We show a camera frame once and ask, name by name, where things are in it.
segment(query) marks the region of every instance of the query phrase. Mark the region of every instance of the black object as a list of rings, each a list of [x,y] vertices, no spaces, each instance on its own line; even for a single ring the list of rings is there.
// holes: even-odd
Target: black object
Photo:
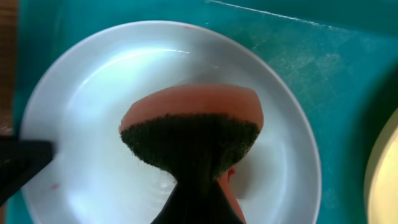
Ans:
[[[1,137],[0,205],[49,164],[52,158],[51,142]]]
[[[219,183],[214,181],[208,196],[177,184],[152,224],[243,224],[229,204]]]

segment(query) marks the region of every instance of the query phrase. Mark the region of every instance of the round plate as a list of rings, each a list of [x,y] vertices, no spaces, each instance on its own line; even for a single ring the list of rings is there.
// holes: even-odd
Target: round plate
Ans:
[[[150,223],[173,178],[139,161],[118,126],[136,100],[186,83],[252,88],[264,129],[231,185],[248,223],[315,223],[321,175],[311,127],[293,94],[261,59],[210,30],[178,22],[116,26],[64,53],[37,85],[22,139],[56,144],[23,188],[36,223]]]
[[[364,199],[369,224],[398,223],[398,110],[374,144],[366,167]]]

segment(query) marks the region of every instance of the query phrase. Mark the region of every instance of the teal tray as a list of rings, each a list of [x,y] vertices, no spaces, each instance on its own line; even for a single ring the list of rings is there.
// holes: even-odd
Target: teal tray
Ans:
[[[323,177],[318,223],[366,223],[366,162],[398,107],[393,37],[199,0],[20,0],[15,127],[35,84],[60,54],[102,29],[143,20],[209,28],[266,61],[303,106],[317,139]],[[8,201],[6,220],[32,223],[20,192]]]

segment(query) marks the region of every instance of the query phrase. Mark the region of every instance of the wooden table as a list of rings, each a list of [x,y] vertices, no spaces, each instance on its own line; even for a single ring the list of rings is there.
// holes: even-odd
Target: wooden table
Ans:
[[[16,71],[17,0],[0,0],[0,135],[12,134],[12,94]],[[0,208],[0,224],[4,207]]]

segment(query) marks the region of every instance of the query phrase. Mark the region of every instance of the white plate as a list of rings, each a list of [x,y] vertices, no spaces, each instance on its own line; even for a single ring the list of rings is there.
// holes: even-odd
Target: white plate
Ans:
[[[22,121],[22,139],[56,143],[56,156],[23,188],[35,223],[150,223],[173,178],[135,158],[120,120],[168,86],[216,82],[260,97],[264,128],[231,184],[248,223],[315,223],[318,149],[295,97],[261,59],[201,27],[147,21],[82,40],[46,72]]]

